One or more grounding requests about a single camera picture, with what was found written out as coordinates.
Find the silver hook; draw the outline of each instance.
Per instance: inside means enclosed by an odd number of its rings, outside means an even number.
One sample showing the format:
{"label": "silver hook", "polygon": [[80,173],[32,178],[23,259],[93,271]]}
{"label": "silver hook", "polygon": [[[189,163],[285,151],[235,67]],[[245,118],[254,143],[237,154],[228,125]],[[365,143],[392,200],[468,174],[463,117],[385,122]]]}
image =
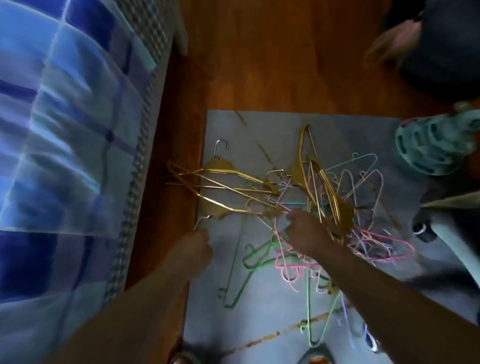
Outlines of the silver hook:
{"label": "silver hook", "polygon": [[218,140],[216,141],[216,143],[215,143],[215,148],[214,148],[214,150],[213,150],[213,156],[214,156],[214,157],[217,157],[217,156],[216,156],[216,147],[217,147],[218,143],[220,143],[220,142],[225,143],[225,146],[226,146],[227,149],[228,149],[228,142],[227,142],[226,140],[224,140],[224,139],[218,139]]}

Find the plaid blanket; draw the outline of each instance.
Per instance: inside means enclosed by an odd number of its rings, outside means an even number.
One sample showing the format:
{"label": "plaid blanket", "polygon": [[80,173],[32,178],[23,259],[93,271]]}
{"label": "plaid blanket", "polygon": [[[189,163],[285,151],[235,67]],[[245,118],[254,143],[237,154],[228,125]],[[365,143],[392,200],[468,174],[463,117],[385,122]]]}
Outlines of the plaid blanket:
{"label": "plaid blanket", "polygon": [[0,0],[0,363],[38,361],[123,288],[169,38],[128,3]]}

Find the person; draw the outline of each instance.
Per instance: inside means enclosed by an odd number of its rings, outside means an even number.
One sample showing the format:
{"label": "person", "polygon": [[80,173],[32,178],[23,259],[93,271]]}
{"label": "person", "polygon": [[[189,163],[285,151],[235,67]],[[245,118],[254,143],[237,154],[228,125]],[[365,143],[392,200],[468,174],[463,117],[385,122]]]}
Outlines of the person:
{"label": "person", "polygon": [[[314,215],[294,210],[287,219],[288,242],[326,270],[395,364],[480,363],[479,327],[334,242]],[[180,291],[212,260],[208,240],[205,230],[182,237],[152,274],[87,321],[44,362],[146,362]]]}

